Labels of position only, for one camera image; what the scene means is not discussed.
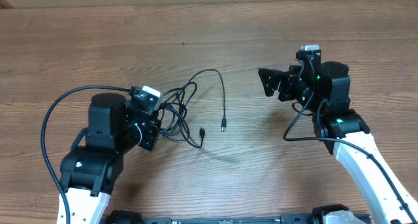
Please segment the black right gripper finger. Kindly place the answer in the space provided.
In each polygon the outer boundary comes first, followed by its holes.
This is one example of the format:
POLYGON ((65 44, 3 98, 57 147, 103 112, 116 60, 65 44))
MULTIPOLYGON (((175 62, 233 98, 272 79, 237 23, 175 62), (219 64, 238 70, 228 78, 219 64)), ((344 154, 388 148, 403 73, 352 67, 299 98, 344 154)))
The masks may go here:
POLYGON ((274 63, 269 65, 264 65, 262 68, 264 69, 276 69, 279 71, 288 71, 290 67, 290 63, 274 63))
POLYGON ((273 96, 283 79, 283 71, 276 69, 259 69, 258 75, 261 79, 265 95, 267 97, 273 96))

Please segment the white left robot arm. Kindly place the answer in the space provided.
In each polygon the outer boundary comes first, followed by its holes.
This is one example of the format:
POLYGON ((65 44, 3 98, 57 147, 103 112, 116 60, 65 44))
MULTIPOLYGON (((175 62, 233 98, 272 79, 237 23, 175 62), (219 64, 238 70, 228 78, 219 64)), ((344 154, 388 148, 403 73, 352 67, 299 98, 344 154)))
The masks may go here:
POLYGON ((157 109, 162 93, 133 88, 126 99, 100 93, 91 99, 88 127, 74 140, 60 165, 59 180, 69 203, 59 205, 58 223, 99 223, 114 184, 123 170, 123 157, 135 146, 151 151, 161 121, 157 109))

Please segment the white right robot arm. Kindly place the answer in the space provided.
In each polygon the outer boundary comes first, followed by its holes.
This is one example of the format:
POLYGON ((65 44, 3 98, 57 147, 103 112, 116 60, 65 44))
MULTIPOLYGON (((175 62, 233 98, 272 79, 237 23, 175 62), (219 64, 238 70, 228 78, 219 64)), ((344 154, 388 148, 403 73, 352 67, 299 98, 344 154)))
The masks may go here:
POLYGON ((318 47, 296 52, 288 71, 260 68, 265 95, 278 92, 281 102, 301 105, 298 115, 312 117, 314 135, 347 170, 376 223, 416 223, 417 201, 400 183, 380 154, 371 130, 349 107, 350 77, 346 64, 321 62, 318 47))

